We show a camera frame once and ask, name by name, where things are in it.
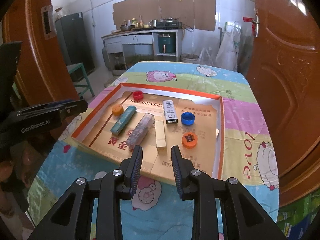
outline dark green air fryer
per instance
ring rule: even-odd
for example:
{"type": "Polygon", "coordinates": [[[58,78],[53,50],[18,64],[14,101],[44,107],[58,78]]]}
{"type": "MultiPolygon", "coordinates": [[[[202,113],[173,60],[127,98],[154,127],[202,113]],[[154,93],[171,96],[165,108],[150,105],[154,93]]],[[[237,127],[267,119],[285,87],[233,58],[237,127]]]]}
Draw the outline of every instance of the dark green air fryer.
{"type": "Polygon", "coordinates": [[[158,37],[159,53],[176,52],[176,33],[160,34],[158,37]]]}

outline stool leg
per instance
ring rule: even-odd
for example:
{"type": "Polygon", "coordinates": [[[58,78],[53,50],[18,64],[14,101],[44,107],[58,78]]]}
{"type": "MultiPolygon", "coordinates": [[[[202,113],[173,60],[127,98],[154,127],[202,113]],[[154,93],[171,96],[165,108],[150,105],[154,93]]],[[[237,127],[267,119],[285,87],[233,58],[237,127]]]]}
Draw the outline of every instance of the stool leg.
{"type": "Polygon", "coordinates": [[[81,66],[81,69],[82,69],[82,72],[83,72],[84,79],[86,80],[87,85],[88,85],[88,87],[89,87],[89,90],[90,90],[92,96],[94,97],[94,93],[93,93],[92,87],[91,87],[91,85],[90,85],[89,78],[88,78],[88,76],[87,76],[87,73],[85,72],[85,69],[84,69],[84,66],[83,66],[83,65],[81,66]]]}

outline green eraser stick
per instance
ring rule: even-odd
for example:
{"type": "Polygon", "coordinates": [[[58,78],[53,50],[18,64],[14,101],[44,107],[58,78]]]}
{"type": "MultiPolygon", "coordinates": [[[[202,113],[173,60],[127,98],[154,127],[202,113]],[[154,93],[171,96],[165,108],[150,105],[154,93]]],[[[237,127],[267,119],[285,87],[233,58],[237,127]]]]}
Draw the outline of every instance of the green eraser stick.
{"type": "Polygon", "coordinates": [[[135,106],[128,106],[128,108],[121,114],[115,125],[111,128],[110,132],[112,132],[113,135],[119,135],[136,110],[137,108],[135,106]]]}

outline blue bottle cap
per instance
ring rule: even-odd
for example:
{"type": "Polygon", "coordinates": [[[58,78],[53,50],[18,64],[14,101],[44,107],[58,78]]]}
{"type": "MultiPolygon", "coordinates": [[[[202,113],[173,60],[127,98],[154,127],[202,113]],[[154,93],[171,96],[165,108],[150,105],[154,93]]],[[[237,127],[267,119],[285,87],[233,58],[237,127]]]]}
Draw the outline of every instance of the blue bottle cap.
{"type": "Polygon", "coordinates": [[[195,118],[193,113],[186,112],[181,115],[181,122],[185,125],[192,125],[195,122],[195,118]]]}

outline door handle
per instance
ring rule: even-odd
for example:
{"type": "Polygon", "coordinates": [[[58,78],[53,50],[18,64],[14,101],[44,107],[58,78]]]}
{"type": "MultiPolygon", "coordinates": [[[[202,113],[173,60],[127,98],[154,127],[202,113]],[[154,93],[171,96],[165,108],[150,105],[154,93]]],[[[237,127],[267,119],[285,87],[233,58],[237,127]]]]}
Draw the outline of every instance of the door handle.
{"type": "Polygon", "coordinates": [[[258,15],[256,15],[256,20],[252,20],[252,23],[256,25],[254,36],[257,38],[259,33],[259,16],[258,15]]]}

